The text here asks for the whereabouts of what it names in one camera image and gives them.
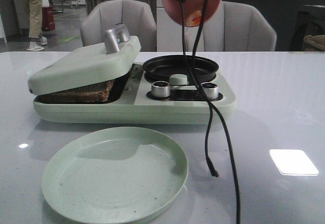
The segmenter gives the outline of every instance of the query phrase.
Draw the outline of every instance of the white sneaker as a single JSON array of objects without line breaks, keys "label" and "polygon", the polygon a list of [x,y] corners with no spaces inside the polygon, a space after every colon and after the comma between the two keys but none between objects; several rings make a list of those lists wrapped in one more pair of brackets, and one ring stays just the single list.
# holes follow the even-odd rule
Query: white sneaker
[{"label": "white sneaker", "polygon": [[44,47],[35,45],[35,46],[32,46],[32,47],[30,46],[27,50],[28,51],[41,51],[41,50],[44,50]]},{"label": "white sneaker", "polygon": [[40,38],[40,43],[41,45],[47,45],[47,38],[45,38],[44,36]]}]

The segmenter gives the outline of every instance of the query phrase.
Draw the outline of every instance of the electric cord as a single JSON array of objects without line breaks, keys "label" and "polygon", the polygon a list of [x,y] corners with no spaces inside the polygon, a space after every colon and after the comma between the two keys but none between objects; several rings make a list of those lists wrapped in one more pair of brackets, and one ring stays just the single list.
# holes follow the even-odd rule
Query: electric cord
[{"label": "electric cord", "polygon": [[238,176],[237,176],[237,170],[236,170],[236,164],[235,164],[235,158],[234,158],[233,147],[232,147],[232,143],[231,143],[231,139],[230,139],[230,134],[229,134],[229,131],[228,131],[228,128],[227,128],[227,125],[226,125],[223,115],[216,108],[216,106],[214,104],[212,104],[212,102],[207,98],[206,94],[203,91],[201,84],[199,83],[199,80],[198,80],[198,77],[197,77],[196,71],[195,71],[196,51],[197,51],[197,47],[198,47],[201,33],[203,30],[204,17],[205,17],[205,13],[206,13],[206,9],[207,9],[208,0],[204,0],[199,29],[198,29],[198,33],[197,33],[196,40],[194,42],[194,46],[193,46],[193,50],[192,50],[192,61],[191,61],[192,66],[191,67],[189,65],[189,62],[187,60],[187,56],[185,53],[186,40],[185,40],[184,8],[183,8],[182,2],[180,1],[179,3],[180,3],[181,12],[182,12],[182,48],[183,48],[183,56],[185,59],[185,63],[186,63],[187,69],[189,71],[189,74],[190,74],[192,80],[194,81],[195,87],[197,88],[200,95],[205,99],[205,101],[208,103],[208,106],[209,106],[210,117],[209,117],[209,122],[208,122],[207,130],[206,130],[206,135],[205,135],[205,156],[206,156],[207,165],[209,167],[211,175],[214,177],[218,177],[219,174],[215,170],[213,163],[212,163],[211,159],[209,158],[209,154],[208,154],[208,137],[209,137],[209,133],[210,133],[210,129],[211,129],[211,124],[212,124],[212,119],[213,119],[213,110],[214,110],[217,113],[218,117],[220,118],[220,121],[222,123],[223,129],[225,132],[227,144],[228,144],[232,172],[233,172],[233,178],[234,178],[235,192],[236,192],[236,223],[240,224],[240,222],[241,222],[241,218],[240,218],[240,216],[241,216],[240,190],[239,190]]}]

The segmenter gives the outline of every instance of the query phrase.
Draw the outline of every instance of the khaki pants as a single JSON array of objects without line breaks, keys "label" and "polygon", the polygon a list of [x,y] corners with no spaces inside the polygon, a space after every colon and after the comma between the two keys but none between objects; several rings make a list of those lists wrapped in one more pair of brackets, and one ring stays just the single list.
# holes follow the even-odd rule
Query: khaki pants
[{"label": "khaki pants", "polygon": [[42,34],[43,0],[21,0],[25,12],[29,15],[29,38],[38,39]]}]

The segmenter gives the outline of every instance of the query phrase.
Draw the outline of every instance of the metal handle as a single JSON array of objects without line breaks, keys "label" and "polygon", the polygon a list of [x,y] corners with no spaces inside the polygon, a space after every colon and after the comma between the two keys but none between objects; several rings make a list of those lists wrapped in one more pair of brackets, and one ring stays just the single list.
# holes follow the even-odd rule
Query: metal handle
[{"label": "metal handle", "polygon": [[118,43],[126,42],[130,39],[130,34],[125,24],[117,24],[114,28],[108,29],[104,34],[104,43],[106,47],[106,53],[116,53],[120,51]]}]

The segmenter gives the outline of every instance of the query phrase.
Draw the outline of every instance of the red trash bin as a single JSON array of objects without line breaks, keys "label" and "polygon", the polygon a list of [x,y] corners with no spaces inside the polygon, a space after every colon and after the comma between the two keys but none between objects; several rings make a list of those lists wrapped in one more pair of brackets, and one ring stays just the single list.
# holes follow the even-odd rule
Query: red trash bin
[{"label": "red trash bin", "polygon": [[55,23],[54,23],[54,16],[52,12],[52,7],[43,7],[42,8],[43,13],[43,24],[42,24],[42,30],[43,31],[50,31],[55,29]]}]

